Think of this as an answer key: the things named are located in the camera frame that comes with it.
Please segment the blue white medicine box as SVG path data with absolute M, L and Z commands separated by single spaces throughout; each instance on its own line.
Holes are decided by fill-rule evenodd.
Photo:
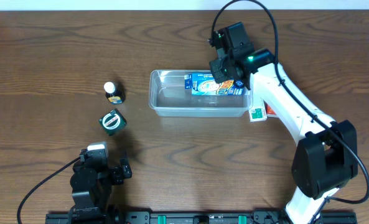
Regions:
M 232 96 L 242 95 L 244 86 L 240 81 L 227 80 L 217 83 L 211 73 L 188 73 L 184 75 L 186 90 L 192 95 L 200 96 Z

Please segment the white Panadol box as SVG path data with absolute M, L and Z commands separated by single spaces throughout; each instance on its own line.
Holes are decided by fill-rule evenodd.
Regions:
M 266 107 L 264 101 L 261 98 L 256 98 L 255 100 L 253 100 L 253 105 L 248 112 L 250 122 L 267 120 Z

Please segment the clear plastic container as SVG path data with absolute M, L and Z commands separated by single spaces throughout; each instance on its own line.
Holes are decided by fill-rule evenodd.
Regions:
M 185 89 L 184 75 L 209 70 L 154 70 L 149 83 L 149 106 L 159 116 L 240 117 L 253 104 L 252 92 L 242 95 L 200 96 Z

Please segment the red white medicine box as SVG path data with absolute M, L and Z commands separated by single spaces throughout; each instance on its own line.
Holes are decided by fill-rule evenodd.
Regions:
M 266 114 L 267 117 L 277 118 L 277 114 L 272 110 L 272 108 L 269 105 L 266 105 Z

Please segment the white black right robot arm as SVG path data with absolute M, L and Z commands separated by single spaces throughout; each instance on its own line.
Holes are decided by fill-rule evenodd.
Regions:
M 255 50 L 242 23 L 213 30 L 210 62 L 217 83 L 233 79 L 261 96 L 296 143 L 292 178 L 296 189 L 282 212 L 253 213 L 256 223 L 356 223 L 353 212 L 324 212 L 326 203 L 358 174 L 357 132 L 318 109 L 286 76 L 277 54 Z

